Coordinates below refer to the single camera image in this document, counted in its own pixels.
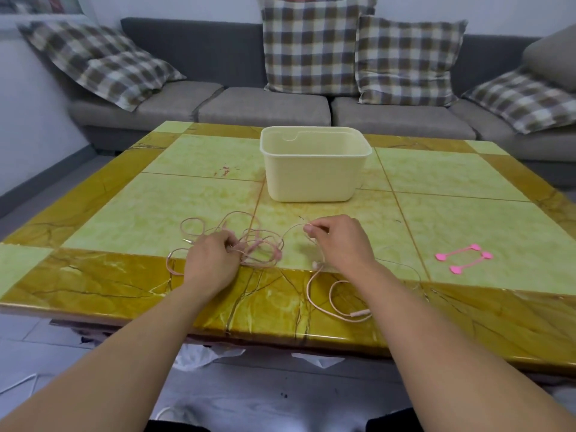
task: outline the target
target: table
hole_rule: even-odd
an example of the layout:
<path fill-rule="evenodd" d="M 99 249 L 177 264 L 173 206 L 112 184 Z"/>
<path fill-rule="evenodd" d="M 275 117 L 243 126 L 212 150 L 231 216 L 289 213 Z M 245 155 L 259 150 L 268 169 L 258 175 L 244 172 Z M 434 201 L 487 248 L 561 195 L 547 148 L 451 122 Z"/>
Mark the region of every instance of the table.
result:
<path fill-rule="evenodd" d="M 284 233 L 347 213 L 407 287 L 487 348 L 522 369 L 576 374 L 576 207 L 561 193 L 490 142 L 366 135 L 375 149 L 350 201 L 277 203 L 266 189 L 261 130 L 163 123 L 0 244 L 0 309 L 120 326 L 181 284 L 165 258 L 182 247 L 187 217 L 213 227 L 242 210 Z M 241 232 L 250 221 L 234 216 L 228 228 Z M 493 260 L 454 275 L 434 256 L 471 244 Z M 350 324 L 308 303 L 317 251 L 293 229 L 277 267 L 242 267 L 191 336 L 388 357 L 372 319 Z M 183 260 L 174 266 L 182 271 Z M 338 278 L 321 274 L 313 299 L 326 306 Z M 343 311 L 365 308 L 350 285 L 335 301 Z"/>

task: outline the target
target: forearm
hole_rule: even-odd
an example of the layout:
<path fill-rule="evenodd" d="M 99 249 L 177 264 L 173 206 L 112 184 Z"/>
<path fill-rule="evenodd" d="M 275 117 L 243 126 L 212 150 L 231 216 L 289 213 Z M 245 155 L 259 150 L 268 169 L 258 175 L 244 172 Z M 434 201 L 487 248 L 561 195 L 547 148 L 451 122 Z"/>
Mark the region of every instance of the forearm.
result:
<path fill-rule="evenodd" d="M 427 432 L 576 428 L 572 415 L 546 392 L 472 341 L 385 267 L 350 277 L 388 342 Z"/>
<path fill-rule="evenodd" d="M 141 432 L 206 304 L 183 285 L 0 422 L 0 430 Z"/>

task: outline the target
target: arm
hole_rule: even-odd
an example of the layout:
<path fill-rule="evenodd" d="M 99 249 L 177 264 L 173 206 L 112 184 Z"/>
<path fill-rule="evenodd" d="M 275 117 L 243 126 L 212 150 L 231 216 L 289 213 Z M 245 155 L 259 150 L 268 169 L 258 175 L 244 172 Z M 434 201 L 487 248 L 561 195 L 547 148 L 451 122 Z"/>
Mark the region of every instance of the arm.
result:
<path fill-rule="evenodd" d="M 356 219 L 320 218 L 305 231 L 360 291 L 427 432 L 576 430 L 576 419 L 530 379 L 462 333 L 374 259 Z"/>
<path fill-rule="evenodd" d="M 233 280 L 229 232 L 199 238 L 184 284 L 0 421 L 1 432 L 141 432 L 200 310 Z"/>

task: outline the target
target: pillow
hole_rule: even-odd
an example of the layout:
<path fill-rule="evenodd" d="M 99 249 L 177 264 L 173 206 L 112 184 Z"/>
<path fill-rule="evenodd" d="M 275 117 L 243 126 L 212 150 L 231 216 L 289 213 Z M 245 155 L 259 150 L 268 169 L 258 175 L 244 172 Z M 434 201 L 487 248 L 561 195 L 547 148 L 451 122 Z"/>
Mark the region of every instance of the pillow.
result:
<path fill-rule="evenodd" d="M 533 72 L 576 91 L 576 24 L 529 45 L 522 57 Z"/>
<path fill-rule="evenodd" d="M 77 84 L 131 112 L 164 83 L 186 79 L 113 28 L 33 22 L 20 30 Z"/>
<path fill-rule="evenodd" d="M 576 122 L 576 94 L 559 89 L 525 67 L 476 86 L 463 97 L 525 135 Z"/>
<path fill-rule="evenodd" d="M 359 103 L 449 106 L 456 101 L 450 69 L 467 24 L 360 17 L 355 55 Z"/>
<path fill-rule="evenodd" d="M 358 95 L 356 28 L 378 0 L 261 0 L 268 91 Z"/>

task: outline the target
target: black pants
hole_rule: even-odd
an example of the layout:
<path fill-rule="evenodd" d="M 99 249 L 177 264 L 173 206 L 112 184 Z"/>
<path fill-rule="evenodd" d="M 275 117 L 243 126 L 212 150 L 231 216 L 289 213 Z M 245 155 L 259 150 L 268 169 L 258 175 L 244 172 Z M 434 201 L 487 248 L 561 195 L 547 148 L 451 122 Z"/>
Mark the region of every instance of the black pants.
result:
<path fill-rule="evenodd" d="M 414 409 L 405 409 L 384 417 L 375 418 L 366 423 L 366 432 L 424 432 Z M 210 432 L 204 427 L 190 426 L 189 424 L 171 423 L 169 421 L 148 421 L 144 432 Z"/>

